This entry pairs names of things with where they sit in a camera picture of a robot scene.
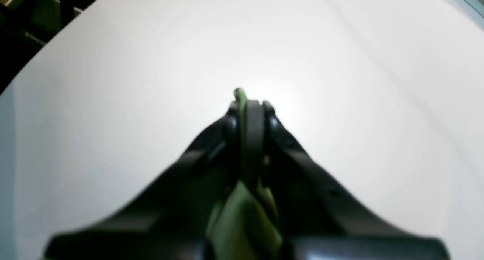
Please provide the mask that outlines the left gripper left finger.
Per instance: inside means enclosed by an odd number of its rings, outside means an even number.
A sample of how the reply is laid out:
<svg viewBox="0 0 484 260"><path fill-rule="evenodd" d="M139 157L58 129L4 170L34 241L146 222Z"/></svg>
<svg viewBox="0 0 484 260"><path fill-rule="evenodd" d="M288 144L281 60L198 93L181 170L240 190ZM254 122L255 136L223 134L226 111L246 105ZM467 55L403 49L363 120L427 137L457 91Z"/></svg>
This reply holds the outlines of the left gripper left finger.
<svg viewBox="0 0 484 260"><path fill-rule="evenodd" d="M240 102L137 197L91 226L54 235L45 260L214 260L213 206L237 175Z"/></svg>

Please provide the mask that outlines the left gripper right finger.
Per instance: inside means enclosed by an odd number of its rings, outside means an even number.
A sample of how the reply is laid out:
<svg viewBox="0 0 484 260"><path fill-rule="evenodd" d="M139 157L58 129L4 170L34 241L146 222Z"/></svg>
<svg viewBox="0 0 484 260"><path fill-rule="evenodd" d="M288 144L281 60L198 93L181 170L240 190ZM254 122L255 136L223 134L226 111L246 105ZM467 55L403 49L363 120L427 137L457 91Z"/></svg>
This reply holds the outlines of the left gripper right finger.
<svg viewBox="0 0 484 260"><path fill-rule="evenodd" d="M283 237L280 260L449 260L437 238L386 222L318 165L273 106L244 105L244 182L268 185Z"/></svg>

